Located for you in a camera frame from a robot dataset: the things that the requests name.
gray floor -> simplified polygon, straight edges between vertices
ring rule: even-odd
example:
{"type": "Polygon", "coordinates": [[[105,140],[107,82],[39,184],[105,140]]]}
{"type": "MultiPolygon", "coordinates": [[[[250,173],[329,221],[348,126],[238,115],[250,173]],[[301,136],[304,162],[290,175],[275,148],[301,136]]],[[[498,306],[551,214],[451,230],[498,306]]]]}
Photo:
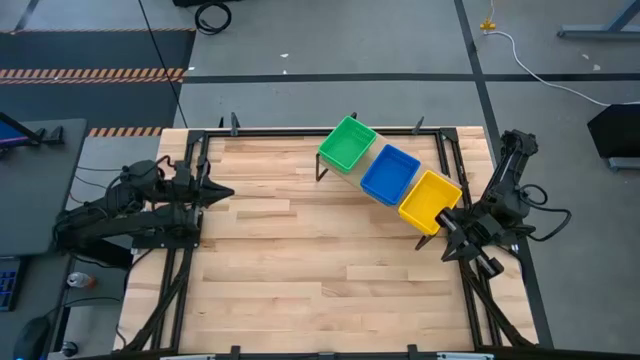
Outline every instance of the gray floor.
{"type": "MultiPolygon", "coordinates": [[[[624,2],[495,0],[494,19],[499,30],[516,38],[522,61],[536,72],[639,72],[640,43],[555,37],[561,24],[609,21],[624,2]]],[[[27,3],[3,1],[0,30],[11,30],[27,3]]],[[[174,8],[170,0],[144,4],[153,27],[192,26],[189,10],[174,8]]],[[[482,69],[521,74],[508,40],[479,30],[488,4],[464,0],[482,69]]],[[[229,6],[231,27],[215,37],[197,35],[187,75],[471,72],[453,1],[244,0],[229,6]]],[[[144,20],[134,0],[40,0],[27,27],[142,28],[144,20]]],[[[564,85],[606,102],[640,99],[637,82],[564,85]]],[[[540,153],[530,161],[524,182],[543,186],[550,206],[568,207],[574,214],[557,238],[531,244],[556,347],[640,353],[640,287],[634,281],[640,175],[612,173],[598,158],[586,123],[602,108],[539,83],[487,87],[500,131],[518,128],[538,137],[540,153]]],[[[421,116],[425,125],[485,121],[471,82],[185,84],[180,100],[193,127],[216,126],[232,111],[245,127],[335,125],[352,111],[370,125],[411,125],[421,116]]],[[[81,163],[117,167],[153,158],[157,141],[88,139],[81,163]]],[[[111,177],[79,174],[101,184],[111,177]]],[[[72,193],[85,200],[99,196],[100,189],[76,183],[72,193]]],[[[528,220],[541,232],[560,221],[538,212],[528,220]]],[[[111,349],[118,307],[78,311],[67,337],[82,343],[83,355],[111,349]]]]}

orange striped tape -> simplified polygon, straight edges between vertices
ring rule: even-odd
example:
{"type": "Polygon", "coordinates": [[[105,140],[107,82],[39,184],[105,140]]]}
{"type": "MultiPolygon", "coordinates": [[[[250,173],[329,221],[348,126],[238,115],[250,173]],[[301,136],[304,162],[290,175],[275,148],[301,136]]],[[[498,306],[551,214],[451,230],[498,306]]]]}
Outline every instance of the orange striped tape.
{"type": "Polygon", "coordinates": [[[184,69],[0,69],[0,84],[182,82],[184,69]]]}
{"type": "Polygon", "coordinates": [[[87,137],[136,137],[159,136],[162,127],[117,127],[117,128],[93,128],[87,137]]]}
{"type": "MultiPolygon", "coordinates": [[[[3,30],[0,34],[17,34],[23,32],[142,32],[149,31],[147,28],[139,29],[24,29],[24,30],[3,30]]],[[[158,28],[151,31],[196,31],[194,28],[158,28]]]]}

computer monitor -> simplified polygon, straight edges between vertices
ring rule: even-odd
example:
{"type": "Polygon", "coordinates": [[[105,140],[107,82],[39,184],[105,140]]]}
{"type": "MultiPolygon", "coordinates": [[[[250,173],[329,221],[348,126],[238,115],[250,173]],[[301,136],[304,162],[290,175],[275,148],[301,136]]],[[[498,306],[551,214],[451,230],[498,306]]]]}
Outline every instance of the computer monitor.
{"type": "Polygon", "coordinates": [[[35,145],[42,136],[22,126],[5,113],[0,113],[0,149],[23,145],[35,145]]]}

green bin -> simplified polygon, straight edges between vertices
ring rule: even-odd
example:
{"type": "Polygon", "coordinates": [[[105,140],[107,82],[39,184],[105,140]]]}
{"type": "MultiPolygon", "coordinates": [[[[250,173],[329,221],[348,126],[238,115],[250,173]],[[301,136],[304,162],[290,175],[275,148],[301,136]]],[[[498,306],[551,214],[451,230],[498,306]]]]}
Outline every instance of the green bin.
{"type": "Polygon", "coordinates": [[[376,132],[347,116],[320,144],[318,152],[331,165],[348,174],[376,141],[376,132]]]}

wooden table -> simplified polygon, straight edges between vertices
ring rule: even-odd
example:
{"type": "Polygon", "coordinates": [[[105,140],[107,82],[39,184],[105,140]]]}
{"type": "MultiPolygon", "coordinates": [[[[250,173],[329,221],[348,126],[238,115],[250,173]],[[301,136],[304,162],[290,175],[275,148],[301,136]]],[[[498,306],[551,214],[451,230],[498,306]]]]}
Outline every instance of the wooden table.
{"type": "MultiPolygon", "coordinates": [[[[476,200],[493,171],[489,149],[481,127],[457,131],[476,200]]],[[[186,136],[187,130],[165,130],[158,157],[182,159],[186,136]]],[[[440,168],[432,136],[387,138],[440,168]]],[[[395,209],[331,172],[316,182],[315,154],[323,139],[211,140],[211,178],[236,195],[205,212],[180,352],[228,353],[232,345],[243,353],[398,352],[407,344],[420,351],[473,349],[458,266],[440,261],[446,240],[440,236],[414,251],[422,234],[395,209]]],[[[491,280],[494,299],[535,342],[518,262],[486,251],[505,267],[491,280]]],[[[155,250],[131,273],[120,319],[129,340],[157,303],[165,255],[155,250]]],[[[476,303],[489,344],[485,313],[476,303]]],[[[114,346],[121,347],[119,340],[114,346]]]]}

